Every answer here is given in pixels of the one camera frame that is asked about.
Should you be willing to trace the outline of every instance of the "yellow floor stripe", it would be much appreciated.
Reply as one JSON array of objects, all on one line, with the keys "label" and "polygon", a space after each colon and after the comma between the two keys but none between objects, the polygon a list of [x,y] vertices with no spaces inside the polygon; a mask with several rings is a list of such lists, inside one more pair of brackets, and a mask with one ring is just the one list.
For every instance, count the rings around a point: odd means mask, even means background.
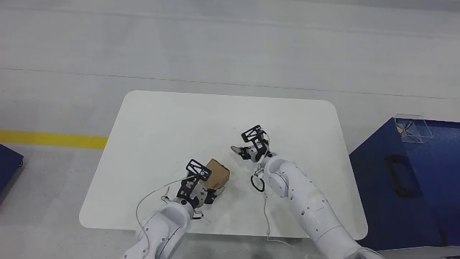
[{"label": "yellow floor stripe", "polygon": [[107,137],[101,136],[0,130],[0,143],[11,144],[52,145],[60,147],[104,149],[106,147],[107,139]]}]

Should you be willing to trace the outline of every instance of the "concrete floor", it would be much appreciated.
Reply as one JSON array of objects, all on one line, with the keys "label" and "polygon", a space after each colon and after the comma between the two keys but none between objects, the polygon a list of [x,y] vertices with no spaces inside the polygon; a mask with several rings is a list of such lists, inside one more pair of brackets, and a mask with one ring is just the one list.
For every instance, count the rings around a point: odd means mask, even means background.
[{"label": "concrete floor", "polygon": [[[323,99],[351,152],[397,113],[460,120],[459,13],[439,0],[0,0],[0,129],[108,136],[137,89]],[[100,150],[9,147],[26,162],[1,199],[1,258],[118,258],[134,243],[78,222]],[[318,257],[293,244],[188,235],[175,258]]]}]

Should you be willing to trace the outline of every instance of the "blue cabinet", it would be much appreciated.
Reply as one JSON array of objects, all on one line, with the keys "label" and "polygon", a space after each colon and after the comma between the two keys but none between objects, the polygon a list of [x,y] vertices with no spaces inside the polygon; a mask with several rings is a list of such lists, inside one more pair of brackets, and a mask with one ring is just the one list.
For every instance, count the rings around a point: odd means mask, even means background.
[{"label": "blue cabinet", "polygon": [[14,172],[22,166],[24,156],[0,145],[0,192],[5,188]]},{"label": "blue cabinet", "polygon": [[404,143],[392,118],[350,154],[369,227],[363,246],[389,250],[444,244],[406,150],[427,143]]}]

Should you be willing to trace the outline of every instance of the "white table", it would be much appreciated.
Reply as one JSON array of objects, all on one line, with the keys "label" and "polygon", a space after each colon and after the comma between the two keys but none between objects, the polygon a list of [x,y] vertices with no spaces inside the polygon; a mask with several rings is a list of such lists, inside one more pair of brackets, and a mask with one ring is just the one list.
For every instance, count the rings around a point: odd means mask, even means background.
[{"label": "white table", "polygon": [[[270,149],[296,162],[328,198],[355,239],[367,222],[334,106],[327,101],[133,91],[126,95],[80,211],[88,228],[135,230],[134,210],[150,191],[185,176],[191,158],[217,159],[231,171],[226,190],[202,208],[207,220],[192,233],[265,236],[263,195],[249,181],[255,166],[230,150],[240,134],[260,124]],[[171,187],[174,196],[179,183]],[[288,205],[269,190],[274,237],[307,237]],[[141,219],[164,206],[165,192],[147,199]]]}]

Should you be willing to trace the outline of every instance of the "cardboard box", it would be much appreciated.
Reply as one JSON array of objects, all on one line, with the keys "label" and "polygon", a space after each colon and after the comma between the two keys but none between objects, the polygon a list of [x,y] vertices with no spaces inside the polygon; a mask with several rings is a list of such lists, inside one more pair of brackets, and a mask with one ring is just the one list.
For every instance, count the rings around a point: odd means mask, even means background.
[{"label": "cardboard box", "polygon": [[211,177],[206,182],[203,182],[206,188],[219,189],[230,179],[230,170],[216,159],[211,159],[206,167],[212,171]]}]

